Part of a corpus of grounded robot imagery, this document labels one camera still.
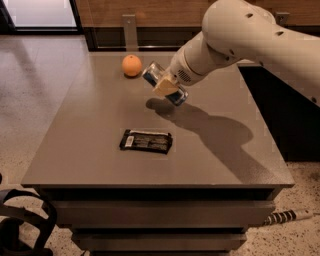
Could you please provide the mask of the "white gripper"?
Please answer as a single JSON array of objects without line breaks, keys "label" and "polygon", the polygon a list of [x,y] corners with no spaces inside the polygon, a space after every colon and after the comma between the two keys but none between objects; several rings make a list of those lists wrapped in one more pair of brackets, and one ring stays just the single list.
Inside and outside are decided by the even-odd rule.
[{"label": "white gripper", "polygon": [[[180,84],[191,86],[203,80],[216,69],[230,64],[230,57],[212,49],[202,33],[182,46],[173,56],[168,71],[177,77]],[[156,84],[153,92],[165,97],[179,90],[177,82],[171,75],[163,76]]]}]

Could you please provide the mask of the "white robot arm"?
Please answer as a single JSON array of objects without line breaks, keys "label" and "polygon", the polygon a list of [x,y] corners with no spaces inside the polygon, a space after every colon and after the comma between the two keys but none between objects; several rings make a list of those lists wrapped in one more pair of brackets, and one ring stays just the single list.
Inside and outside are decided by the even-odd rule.
[{"label": "white robot arm", "polygon": [[279,26],[245,0],[217,0],[207,9],[201,31],[175,53],[154,92],[168,96],[240,60],[261,65],[320,106],[320,38]]}]

